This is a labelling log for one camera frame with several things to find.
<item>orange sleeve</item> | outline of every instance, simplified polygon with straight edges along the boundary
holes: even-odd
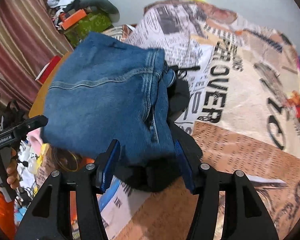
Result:
[[[3,195],[0,193],[0,228],[10,240],[14,239],[16,234],[14,217],[13,217],[13,202],[7,203]]]

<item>black cloth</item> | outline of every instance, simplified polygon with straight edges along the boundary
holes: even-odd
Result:
[[[64,12],[67,13],[72,9],[77,11],[79,9],[87,8],[88,6],[90,6],[93,11],[95,11],[94,8],[99,8],[106,13],[119,13],[119,10],[108,0],[74,0],[71,4],[68,4],[68,6],[64,9]]]
[[[202,157],[202,151],[191,135],[187,134],[173,122],[168,122],[173,141],[178,140],[185,153],[196,154]],[[125,167],[118,165],[114,175],[130,187],[159,192],[168,187],[180,174],[175,156],[151,160],[145,167]]]
[[[168,118],[184,111],[190,101],[190,93],[188,82],[182,79],[176,79],[173,85],[167,88],[168,92],[168,102],[169,102],[169,110],[168,110]]]
[[[12,99],[8,104],[6,109],[2,113],[2,129],[11,128],[25,119],[23,116],[25,115],[25,111],[21,109],[15,99]]]

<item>green bag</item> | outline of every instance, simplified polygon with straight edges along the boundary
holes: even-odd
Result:
[[[100,11],[89,13],[64,32],[70,44],[75,48],[89,32],[103,32],[112,25],[108,15]]]

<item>screw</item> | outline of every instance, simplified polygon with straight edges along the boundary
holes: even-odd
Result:
[[[87,170],[93,170],[94,169],[94,164],[93,163],[88,163],[87,165],[86,165],[86,169]]]
[[[59,176],[59,174],[60,174],[60,171],[58,171],[58,170],[51,172],[52,177],[57,177],[57,176]]]
[[[240,171],[240,170],[237,170],[237,171],[235,172],[235,174],[236,174],[238,177],[243,177],[243,176],[244,176],[243,171]]]
[[[207,163],[202,163],[202,164],[200,165],[200,168],[203,169],[203,170],[208,170],[208,169],[210,169],[210,165],[207,164]]]

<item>black bag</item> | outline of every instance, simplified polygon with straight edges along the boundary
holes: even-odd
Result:
[[[15,99],[12,99],[7,104],[6,109],[2,113],[2,117],[1,117],[2,130],[13,127],[18,123],[24,121],[25,119],[23,118],[23,116],[25,115],[25,113],[26,112],[23,109],[20,109],[17,101]]]

